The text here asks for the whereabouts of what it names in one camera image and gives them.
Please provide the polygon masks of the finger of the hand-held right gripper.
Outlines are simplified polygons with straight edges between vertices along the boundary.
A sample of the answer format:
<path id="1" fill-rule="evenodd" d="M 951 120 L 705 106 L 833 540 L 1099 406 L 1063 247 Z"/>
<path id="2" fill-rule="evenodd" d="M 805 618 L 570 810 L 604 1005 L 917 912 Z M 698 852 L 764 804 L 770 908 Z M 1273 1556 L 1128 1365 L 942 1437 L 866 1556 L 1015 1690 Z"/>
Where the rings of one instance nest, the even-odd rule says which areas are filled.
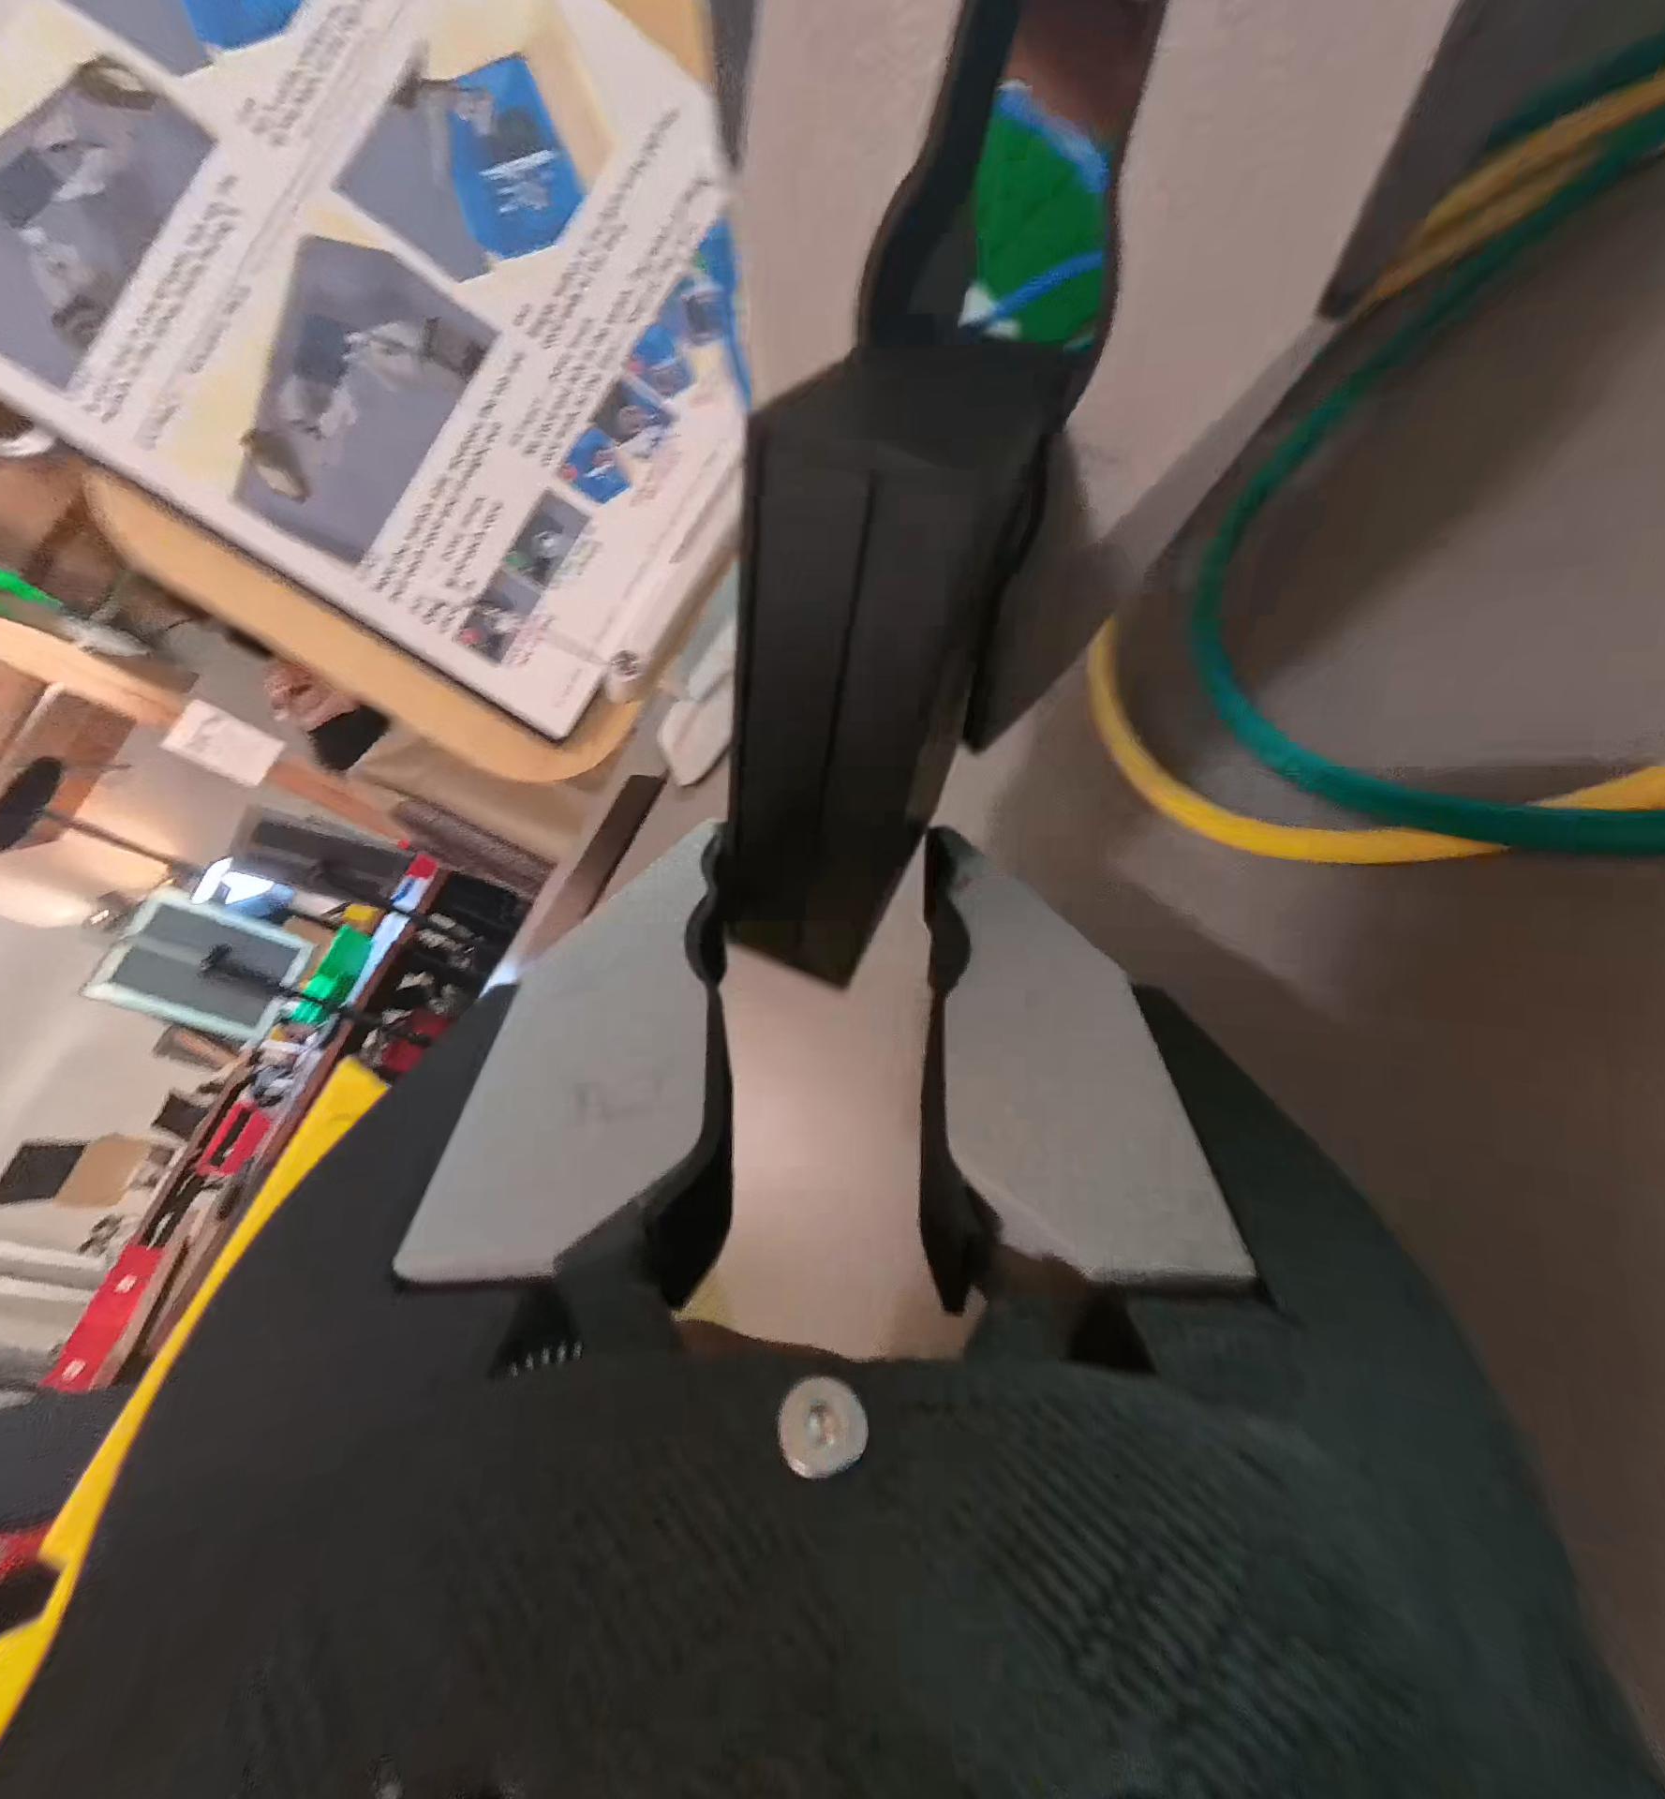
<path id="1" fill-rule="evenodd" d="M 751 406 L 849 348 L 957 336 L 1015 0 L 761 0 L 736 62 L 734 231 Z"/>
<path id="2" fill-rule="evenodd" d="M 1162 8 L 1118 153 L 1108 317 L 974 675 L 974 754 L 1143 592 L 1333 336 L 1320 290 L 1449 14 L 1438 0 Z"/>

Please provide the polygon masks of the yellow plastic bin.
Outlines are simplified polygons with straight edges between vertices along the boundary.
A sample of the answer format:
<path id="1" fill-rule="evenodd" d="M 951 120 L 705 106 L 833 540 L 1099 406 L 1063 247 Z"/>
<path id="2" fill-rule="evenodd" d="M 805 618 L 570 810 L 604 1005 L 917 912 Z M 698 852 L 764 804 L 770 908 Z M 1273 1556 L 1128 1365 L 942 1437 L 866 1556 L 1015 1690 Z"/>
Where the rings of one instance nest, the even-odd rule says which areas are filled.
<path id="1" fill-rule="evenodd" d="M 211 1256 L 200 1284 L 192 1292 L 184 1311 L 177 1315 L 171 1331 L 155 1344 L 144 1382 L 127 1391 L 124 1414 L 107 1421 L 98 1453 L 74 1475 L 74 1490 L 55 1510 L 52 1529 L 39 1541 L 39 1559 L 30 1569 L 52 1577 L 52 1588 L 33 1616 L 0 1633 L 0 1738 L 7 1733 L 23 1696 L 45 1660 L 63 1616 L 74 1601 L 83 1553 L 98 1532 L 104 1506 L 124 1475 L 124 1463 L 164 1384 L 171 1365 L 181 1359 L 192 1331 L 200 1326 L 211 1300 L 234 1277 L 239 1256 L 255 1242 L 269 1215 L 289 1201 L 289 1192 L 346 1138 L 346 1126 L 387 1096 L 387 1084 L 364 1068 L 338 1068 L 321 1096 L 310 1104 L 302 1121 L 281 1148 L 276 1169 L 255 1187 L 250 1202 Z"/>

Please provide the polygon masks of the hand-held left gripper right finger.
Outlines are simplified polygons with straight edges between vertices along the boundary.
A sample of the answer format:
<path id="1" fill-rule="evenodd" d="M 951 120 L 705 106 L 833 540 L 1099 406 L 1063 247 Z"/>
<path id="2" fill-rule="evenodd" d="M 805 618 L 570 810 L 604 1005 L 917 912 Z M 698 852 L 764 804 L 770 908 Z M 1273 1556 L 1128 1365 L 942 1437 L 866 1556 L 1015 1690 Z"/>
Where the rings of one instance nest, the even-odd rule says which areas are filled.
<path id="1" fill-rule="evenodd" d="M 1010 1256 L 1092 1292 L 1255 1292 L 1128 971 L 951 830 L 925 831 L 922 912 L 917 1242 L 942 1315 Z"/>

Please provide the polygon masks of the white poster stand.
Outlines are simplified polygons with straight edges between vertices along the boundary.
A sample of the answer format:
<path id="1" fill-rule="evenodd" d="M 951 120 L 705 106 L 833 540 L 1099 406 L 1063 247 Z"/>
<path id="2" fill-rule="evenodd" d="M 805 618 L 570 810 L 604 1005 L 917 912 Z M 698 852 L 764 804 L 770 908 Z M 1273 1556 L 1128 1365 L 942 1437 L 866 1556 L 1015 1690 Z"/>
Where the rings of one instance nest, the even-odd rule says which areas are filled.
<path id="1" fill-rule="evenodd" d="M 670 787 L 690 789 L 734 745 L 734 675 L 736 675 L 736 618 L 707 630 L 705 643 L 683 654 L 680 686 L 661 713 L 658 745 Z"/>

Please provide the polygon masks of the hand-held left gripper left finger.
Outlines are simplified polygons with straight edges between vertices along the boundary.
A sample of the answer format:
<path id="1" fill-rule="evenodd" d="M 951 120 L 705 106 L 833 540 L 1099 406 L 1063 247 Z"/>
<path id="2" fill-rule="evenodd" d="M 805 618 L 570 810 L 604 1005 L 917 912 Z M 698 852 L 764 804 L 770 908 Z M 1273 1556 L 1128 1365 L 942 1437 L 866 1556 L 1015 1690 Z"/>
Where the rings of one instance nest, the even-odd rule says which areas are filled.
<path id="1" fill-rule="evenodd" d="M 698 823 L 510 988 L 401 1236 L 402 1284 L 567 1281 L 629 1263 L 665 1305 L 734 1221 L 716 823 Z"/>

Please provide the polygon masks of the green plastic bin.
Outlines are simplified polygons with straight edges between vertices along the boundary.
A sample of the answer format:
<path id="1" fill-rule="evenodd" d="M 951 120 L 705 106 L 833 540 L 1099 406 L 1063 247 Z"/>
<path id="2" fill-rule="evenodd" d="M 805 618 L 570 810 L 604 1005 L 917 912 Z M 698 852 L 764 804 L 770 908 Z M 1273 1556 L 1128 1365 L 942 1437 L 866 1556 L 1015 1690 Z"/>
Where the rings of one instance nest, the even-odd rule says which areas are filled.
<path id="1" fill-rule="evenodd" d="M 992 91 L 969 229 L 959 330 L 1084 353 L 1101 311 L 1108 155 L 1025 80 Z"/>

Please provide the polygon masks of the black ethernet port box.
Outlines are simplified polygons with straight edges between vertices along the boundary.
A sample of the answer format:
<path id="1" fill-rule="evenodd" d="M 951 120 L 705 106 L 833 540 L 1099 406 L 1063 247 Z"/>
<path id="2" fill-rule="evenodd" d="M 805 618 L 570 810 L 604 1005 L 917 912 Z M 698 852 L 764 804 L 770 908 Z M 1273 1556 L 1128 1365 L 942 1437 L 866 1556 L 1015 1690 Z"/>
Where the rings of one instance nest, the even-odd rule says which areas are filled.
<path id="1" fill-rule="evenodd" d="M 849 987 L 1048 499 L 1068 358 L 858 348 L 748 429 L 727 823 L 734 943 Z"/>

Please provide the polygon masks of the printed instruction poster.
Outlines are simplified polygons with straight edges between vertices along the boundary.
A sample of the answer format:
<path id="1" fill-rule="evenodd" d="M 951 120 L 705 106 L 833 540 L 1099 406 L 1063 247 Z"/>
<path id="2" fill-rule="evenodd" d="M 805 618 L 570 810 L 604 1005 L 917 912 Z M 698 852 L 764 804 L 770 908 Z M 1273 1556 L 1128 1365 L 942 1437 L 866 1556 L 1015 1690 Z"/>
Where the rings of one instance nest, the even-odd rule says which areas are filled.
<path id="1" fill-rule="evenodd" d="M 707 4 L 0 4 L 0 398 L 567 744 L 736 523 Z"/>

